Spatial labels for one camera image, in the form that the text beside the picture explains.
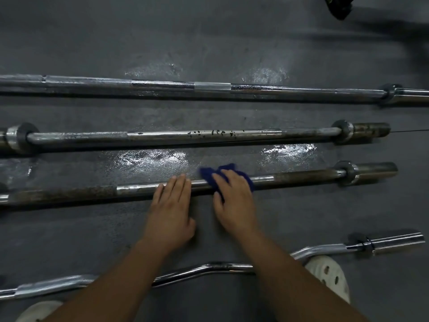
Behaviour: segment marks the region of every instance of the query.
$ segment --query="wet floor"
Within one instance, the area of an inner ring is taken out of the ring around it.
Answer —
[[[428,87],[426,0],[355,0],[346,21],[324,0],[6,0],[0,74],[100,76],[279,84],[291,87]],[[400,173],[350,188],[335,184],[257,191],[264,231],[284,249],[337,243],[351,232],[403,227],[429,234],[429,108],[280,102],[0,97],[0,126],[41,132],[329,127],[338,119],[388,122],[371,144],[270,144],[42,154],[0,159],[0,183],[83,187],[158,182],[234,162],[248,174],[321,169],[338,160],[393,161]],[[141,233],[150,201],[0,217],[0,288],[105,271]],[[165,271],[207,261],[247,262],[216,222],[209,195],[192,199],[196,240]],[[427,246],[372,260],[338,256],[351,302],[373,321],[426,316]],[[74,293],[45,299],[66,300]],[[12,322],[39,299],[0,303]],[[274,320],[253,276],[205,276],[156,289],[138,321]]]

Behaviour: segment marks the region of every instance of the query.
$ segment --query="blue cloth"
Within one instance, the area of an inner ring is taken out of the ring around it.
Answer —
[[[243,173],[243,172],[240,172],[239,170],[236,170],[236,165],[234,163],[231,163],[231,164],[228,164],[228,165],[219,166],[216,170],[214,170],[211,167],[200,167],[201,178],[205,179],[207,181],[207,183],[213,188],[213,190],[219,192],[219,194],[222,197],[222,201],[224,201],[223,200],[222,192],[221,192],[221,190],[219,190],[219,187],[217,186],[216,181],[212,177],[212,174],[216,173],[216,174],[222,176],[225,179],[225,181],[229,182],[229,180],[225,176],[225,174],[221,172],[221,169],[233,170],[238,175],[243,176],[246,179],[247,183],[249,183],[250,190],[252,192],[255,190],[255,186],[253,185],[253,182],[249,178],[249,176],[246,173]]]

